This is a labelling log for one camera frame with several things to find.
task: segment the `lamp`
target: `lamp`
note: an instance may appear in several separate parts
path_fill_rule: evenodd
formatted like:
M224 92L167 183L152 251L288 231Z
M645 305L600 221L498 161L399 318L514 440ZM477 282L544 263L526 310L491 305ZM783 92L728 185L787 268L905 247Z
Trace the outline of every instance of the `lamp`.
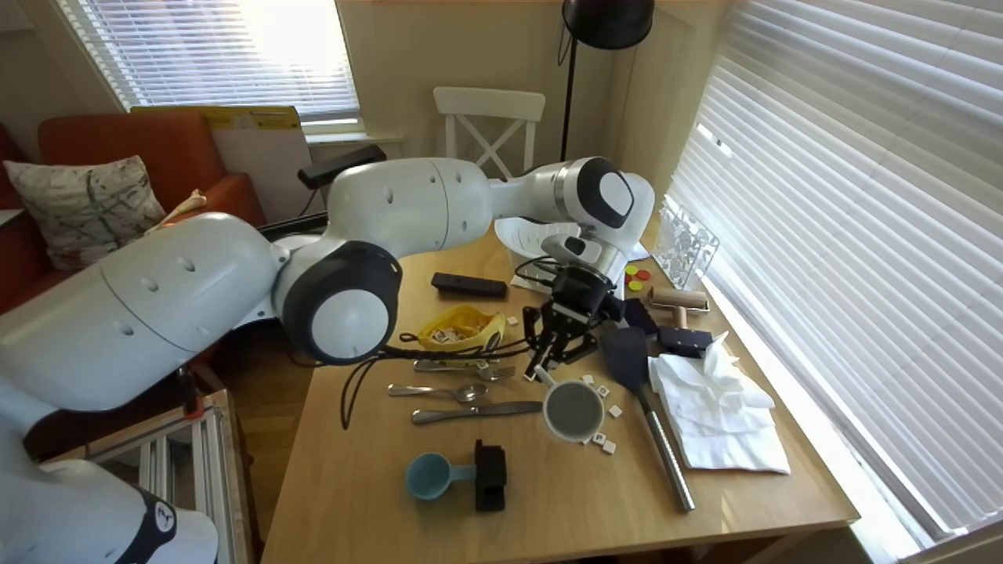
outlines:
M577 40L594 50L625 50L650 32L650 14L654 14L654 0L563 0L559 4L559 18L563 18L563 30L570 32L559 161L567 157Z

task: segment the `yellow object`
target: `yellow object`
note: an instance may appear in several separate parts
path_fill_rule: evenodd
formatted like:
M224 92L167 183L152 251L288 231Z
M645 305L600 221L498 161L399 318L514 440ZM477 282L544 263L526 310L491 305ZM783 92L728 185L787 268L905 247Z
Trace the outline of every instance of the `yellow object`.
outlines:
M505 318L489 318L477 308L455 308L417 332L417 343L428 351L480 348L491 340L505 340Z

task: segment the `pillow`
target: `pillow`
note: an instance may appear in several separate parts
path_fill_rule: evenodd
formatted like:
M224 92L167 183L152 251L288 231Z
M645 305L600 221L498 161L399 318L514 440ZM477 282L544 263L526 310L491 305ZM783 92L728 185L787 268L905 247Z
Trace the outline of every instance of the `pillow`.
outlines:
M141 157L97 167L2 167L55 270L80 270L161 221Z

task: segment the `couch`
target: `couch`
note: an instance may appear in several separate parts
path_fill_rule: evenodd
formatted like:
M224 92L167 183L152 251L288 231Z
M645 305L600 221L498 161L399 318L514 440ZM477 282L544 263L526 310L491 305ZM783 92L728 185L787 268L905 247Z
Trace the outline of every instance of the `couch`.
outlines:
M205 210L264 227L250 178L221 167L214 131L197 113L52 116L38 125L40 163L110 163L132 154L144 161L161 210L175 210L201 188ZM2 125L0 161L26 161ZM22 204L0 169L0 210L11 208ZM68 277L50 263L48 245L27 214L0 227L0 315Z

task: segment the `window blind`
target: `window blind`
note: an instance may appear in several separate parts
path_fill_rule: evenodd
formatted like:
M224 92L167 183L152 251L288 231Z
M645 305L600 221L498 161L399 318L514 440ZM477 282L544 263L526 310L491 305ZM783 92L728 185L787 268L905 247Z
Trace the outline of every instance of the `window blind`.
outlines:
M333 0L59 0L125 107L298 107L354 116Z
M934 539L1003 507L998 0L743 0L669 199Z

